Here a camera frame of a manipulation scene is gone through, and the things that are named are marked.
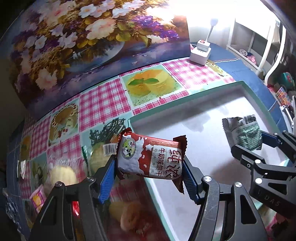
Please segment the flower painting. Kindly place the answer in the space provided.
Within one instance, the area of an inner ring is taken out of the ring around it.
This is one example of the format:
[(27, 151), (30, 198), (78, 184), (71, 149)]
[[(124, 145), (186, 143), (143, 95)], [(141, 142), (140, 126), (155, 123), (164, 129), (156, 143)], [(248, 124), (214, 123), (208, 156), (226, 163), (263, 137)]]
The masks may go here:
[(35, 1), (1, 37), (1, 64), (35, 119), (108, 78), (190, 53), (187, 1)]

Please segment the red white milk biscuit pack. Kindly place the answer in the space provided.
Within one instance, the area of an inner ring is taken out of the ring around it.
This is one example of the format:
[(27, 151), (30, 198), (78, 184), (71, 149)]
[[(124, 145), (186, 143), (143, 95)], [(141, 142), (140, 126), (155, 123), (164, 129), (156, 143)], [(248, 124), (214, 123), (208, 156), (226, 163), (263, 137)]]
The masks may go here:
[(126, 128), (118, 136), (117, 175), (121, 179), (124, 175), (137, 175), (171, 180), (183, 194), (182, 172), (186, 148), (186, 136), (165, 140), (139, 135)]

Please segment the white usb lamp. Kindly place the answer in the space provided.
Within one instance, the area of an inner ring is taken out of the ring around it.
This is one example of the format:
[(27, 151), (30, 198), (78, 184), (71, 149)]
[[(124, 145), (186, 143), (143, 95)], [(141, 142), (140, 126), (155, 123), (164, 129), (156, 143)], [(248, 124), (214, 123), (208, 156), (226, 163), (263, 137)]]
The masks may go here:
[(210, 35), (211, 35), (212, 31), (213, 31), (213, 28), (215, 27), (215, 25), (217, 25), (217, 23), (218, 23), (217, 19), (212, 19), (211, 20), (211, 28), (210, 28), (210, 30), (208, 32), (207, 37), (206, 37), (206, 40), (205, 40), (206, 42), (208, 42), (208, 39), (209, 39), (209, 37), (210, 37)]

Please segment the white silver snack sachet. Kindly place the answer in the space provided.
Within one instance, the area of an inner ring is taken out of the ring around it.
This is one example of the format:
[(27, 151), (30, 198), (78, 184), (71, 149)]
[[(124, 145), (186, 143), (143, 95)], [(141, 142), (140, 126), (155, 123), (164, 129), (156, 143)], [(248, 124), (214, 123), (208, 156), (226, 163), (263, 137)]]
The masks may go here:
[(18, 160), (18, 164), (17, 164), (17, 178), (21, 178), (22, 180), (25, 179), (25, 175), (26, 175), (26, 166), (27, 166), (27, 160)]

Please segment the clear white pastry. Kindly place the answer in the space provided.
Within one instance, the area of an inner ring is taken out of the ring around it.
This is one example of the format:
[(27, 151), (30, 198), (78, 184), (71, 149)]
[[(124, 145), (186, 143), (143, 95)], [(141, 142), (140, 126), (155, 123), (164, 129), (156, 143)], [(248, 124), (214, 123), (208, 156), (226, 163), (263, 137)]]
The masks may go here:
[(80, 160), (78, 158), (51, 154), (48, 159), (48, 177), (46, 184), (53, 188), (56, 182), (62, 182), (65, 186), (79, 183), (79, 163)]

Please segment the blue quilted cloth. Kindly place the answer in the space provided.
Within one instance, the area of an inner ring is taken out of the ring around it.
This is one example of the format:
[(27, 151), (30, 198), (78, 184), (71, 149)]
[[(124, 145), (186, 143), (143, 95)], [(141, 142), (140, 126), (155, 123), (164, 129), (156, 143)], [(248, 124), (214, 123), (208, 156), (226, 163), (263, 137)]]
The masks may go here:
[(212, 50), (209, 60), (230, 74), (235, 81), (244, 81), (269, 111), (278, 129), (281, 132), (288, 130), (278, 101), (264, 85), (263, 81), (241, 59), (228, 50), (214, 43), (210, 47)]

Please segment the checkered fruit tablecloth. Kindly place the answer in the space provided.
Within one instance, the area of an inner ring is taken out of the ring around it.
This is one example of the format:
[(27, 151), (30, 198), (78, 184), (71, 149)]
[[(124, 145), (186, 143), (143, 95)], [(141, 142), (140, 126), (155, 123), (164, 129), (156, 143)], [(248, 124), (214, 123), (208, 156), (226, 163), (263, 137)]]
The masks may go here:
[[(132, 96), (127, 88), (130, 79), (149, 70), (163, 70), (175, 81), (169, 94)], [(8, 189), (18, 208), (15, 221), (20, 232), (28, 237), (33, 220), (25, 211), (31, 193), (35, 190), (36, 171), (48, 171), (51, 154), (78, 158), (78, 179), (83, 180), (88, 168), (83, 159), (82, 147), (90, 146), (88, 134), (114, 123), (118, 118), (127, 119), (146, 110), (189, 96), (215, 86), (232, 83), (234, 78), (211, 60), (205, 66), (177, 59), (152, 64), (111, 78), (102, 84), (70, 98), (40, 121), (26, 116), (11, 134), (8, 144)], [(27, 160), (25, 179), (17, 178), (18, 160)]]

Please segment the green white patterned snack pack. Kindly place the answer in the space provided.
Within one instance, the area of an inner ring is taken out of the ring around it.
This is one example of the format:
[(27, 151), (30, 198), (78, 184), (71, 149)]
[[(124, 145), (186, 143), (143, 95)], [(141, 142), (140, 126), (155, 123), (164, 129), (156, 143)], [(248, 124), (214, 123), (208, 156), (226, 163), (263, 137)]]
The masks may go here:
[(250, 151), (261, 150), (262, 133), (255, 115), (223, 118), (222, 125), (230, 148), (240, 145)]

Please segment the colorful toy box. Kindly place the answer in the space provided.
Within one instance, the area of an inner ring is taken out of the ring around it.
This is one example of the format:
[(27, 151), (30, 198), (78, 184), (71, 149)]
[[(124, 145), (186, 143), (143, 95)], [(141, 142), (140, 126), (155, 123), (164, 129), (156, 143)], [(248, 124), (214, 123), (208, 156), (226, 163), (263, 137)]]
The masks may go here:
[(281, 86), (279, 90), (275, 93), (277, 100), (280, 102), (281, 106), (289, 107), (291, 105), (290, 97), (288, 96), (286, 90)]

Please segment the teal rimmed white tray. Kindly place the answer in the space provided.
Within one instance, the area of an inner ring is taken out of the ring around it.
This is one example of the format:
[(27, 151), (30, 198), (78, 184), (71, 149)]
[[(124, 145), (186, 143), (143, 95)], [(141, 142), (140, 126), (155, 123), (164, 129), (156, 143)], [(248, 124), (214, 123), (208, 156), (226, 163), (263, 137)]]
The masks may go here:
[[(204, 175), (225, 184), (241, 182), (250, 188), (250, 171), (235, 160), (222, 120), (255, 115), (259, 127), (269, 133), (287, 129), (278, 102), (266, 107), (243, 81), (204, 90), (129, 119), (133, 132), (172, 140), (186, 136), (186, 156)], [(180, 193), (172, 181), (146, 179), (151, 198), (170, 240), (187, 240), (199, 207), (187, 192)]]

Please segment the purple swiss roll pack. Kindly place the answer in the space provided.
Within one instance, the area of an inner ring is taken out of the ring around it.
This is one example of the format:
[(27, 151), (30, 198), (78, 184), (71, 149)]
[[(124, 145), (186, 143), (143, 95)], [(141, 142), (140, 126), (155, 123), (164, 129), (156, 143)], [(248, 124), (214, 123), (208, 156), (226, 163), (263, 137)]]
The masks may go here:
[(46, 199), (48, 197), (48, 194), (46, 194), (46, 191), (44, 189), (44, 185), (40, 185), (31, 195), (30, 200), (36, 210), (36, 213), (39, 213), (42, 209)]

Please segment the clear green pastry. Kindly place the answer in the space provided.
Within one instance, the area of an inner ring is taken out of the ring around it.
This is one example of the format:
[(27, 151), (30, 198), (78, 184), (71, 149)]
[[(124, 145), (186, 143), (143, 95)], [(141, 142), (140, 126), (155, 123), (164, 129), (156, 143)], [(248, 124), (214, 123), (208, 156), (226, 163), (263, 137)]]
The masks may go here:
[(93, 175), (96, 171), (104, 167), (110, 156), (116, 154), (117, 143), (105, 144), (96, 143), (93, 147), (82, 147), (83, 158), (86, 162), (89, 174)]

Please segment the yellow jelly cup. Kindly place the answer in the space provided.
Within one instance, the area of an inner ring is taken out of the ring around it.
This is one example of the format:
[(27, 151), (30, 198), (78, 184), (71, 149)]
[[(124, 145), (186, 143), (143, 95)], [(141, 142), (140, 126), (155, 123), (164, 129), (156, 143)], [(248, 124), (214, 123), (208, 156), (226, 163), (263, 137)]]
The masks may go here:
[(121, 229), (125, 232), (136, 228), (142, 210), (142, 204), (138, 201), (115, 201), (109, 206), (110, 216), (120, 223)]

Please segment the white power strip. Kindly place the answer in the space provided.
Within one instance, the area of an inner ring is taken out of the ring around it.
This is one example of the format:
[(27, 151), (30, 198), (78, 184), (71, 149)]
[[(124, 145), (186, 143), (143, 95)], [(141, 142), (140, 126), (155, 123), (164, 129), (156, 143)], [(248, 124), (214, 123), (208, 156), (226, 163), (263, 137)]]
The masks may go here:
[(199, 40), (196, 47), (191, 50), (190, 61), (204, 66), (211, 54), (210, 43), (205, 40)]

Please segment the red foil snack bag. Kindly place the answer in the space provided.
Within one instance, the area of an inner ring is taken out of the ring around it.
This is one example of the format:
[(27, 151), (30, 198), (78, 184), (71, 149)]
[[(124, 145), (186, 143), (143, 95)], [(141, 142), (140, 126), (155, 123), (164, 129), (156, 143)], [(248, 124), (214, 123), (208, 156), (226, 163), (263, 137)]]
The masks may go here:
[(72, 202), (72, 212), (73, 212), (73, 215), (76, 218), (80, 217), (80, 208), (79, 208), (79, 202), (78, 201), (73, 201)]

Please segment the white shelf unit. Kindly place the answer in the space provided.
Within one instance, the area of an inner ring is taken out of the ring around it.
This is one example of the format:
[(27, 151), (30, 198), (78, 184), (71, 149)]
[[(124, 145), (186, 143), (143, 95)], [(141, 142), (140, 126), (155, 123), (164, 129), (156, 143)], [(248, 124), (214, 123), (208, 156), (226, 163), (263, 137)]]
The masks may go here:
[(229, 32), (226, 49), (261, 79), (271, 75), (285, 51), (287, 30), (277, 19), (263, 23), (237, 17)]

